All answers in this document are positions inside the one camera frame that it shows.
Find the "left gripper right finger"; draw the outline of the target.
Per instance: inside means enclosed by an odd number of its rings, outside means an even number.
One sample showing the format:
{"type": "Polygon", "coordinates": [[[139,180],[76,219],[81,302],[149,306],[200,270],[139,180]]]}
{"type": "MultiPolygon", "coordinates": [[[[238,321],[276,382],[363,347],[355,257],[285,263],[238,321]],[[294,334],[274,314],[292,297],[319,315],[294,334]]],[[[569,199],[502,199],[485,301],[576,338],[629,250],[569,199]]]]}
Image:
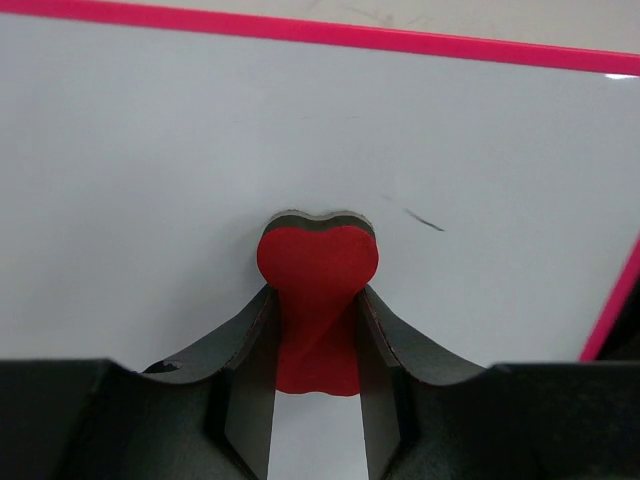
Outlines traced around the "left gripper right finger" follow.
{"type": "Polygon", "coordinates": [[[357,297],[356,354],[372,479],[492,479],[495,374],[357,297]]]}

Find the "red whiteboard eraser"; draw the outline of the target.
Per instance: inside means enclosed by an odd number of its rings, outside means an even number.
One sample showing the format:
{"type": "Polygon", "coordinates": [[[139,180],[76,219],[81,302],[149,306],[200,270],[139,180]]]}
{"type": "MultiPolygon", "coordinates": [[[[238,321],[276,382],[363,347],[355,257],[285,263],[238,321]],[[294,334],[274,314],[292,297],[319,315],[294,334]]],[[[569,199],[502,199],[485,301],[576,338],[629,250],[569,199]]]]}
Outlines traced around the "red whiteboard eraser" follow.
{"type": "Polygon", "coordinates": [[[379,263],[370,221],[352,211],[279,212],[261,235],[256,262],[280,305],[278,391],[359,394],[356,297],[379,263]]]}

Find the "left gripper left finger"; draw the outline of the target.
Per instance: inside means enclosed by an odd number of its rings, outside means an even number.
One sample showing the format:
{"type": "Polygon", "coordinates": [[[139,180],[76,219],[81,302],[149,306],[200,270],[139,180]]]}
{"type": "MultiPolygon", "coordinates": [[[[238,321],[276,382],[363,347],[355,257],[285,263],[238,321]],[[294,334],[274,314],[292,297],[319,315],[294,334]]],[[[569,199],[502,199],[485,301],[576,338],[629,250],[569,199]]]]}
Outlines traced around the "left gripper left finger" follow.
{"type": "Polygon", "coordinates": [[[247,479],[265,479],[278,355],[279,301],[264,287],[233,318],[142,374],[176,385],[209,381],[206,435],[247,479]]]}

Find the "pink framed whiteboard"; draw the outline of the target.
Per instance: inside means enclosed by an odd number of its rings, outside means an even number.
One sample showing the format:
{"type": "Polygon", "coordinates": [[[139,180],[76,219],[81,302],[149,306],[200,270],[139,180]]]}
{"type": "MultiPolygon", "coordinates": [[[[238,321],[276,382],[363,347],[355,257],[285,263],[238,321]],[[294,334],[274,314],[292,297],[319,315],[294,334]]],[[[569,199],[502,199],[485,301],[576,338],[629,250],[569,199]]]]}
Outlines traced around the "pink framed whiteboard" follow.
{"type": "MultiPolygon", "coordinates": [[[[360,293],[494,372],[492,479],[638,477],[637,56],[102,1],[1,5],[2,477],[247,479],[142,372],[285,210],[363,215],[360,293]]],[[[286,478],[368,474],[360,393],[276,387],[286,478]]]]}

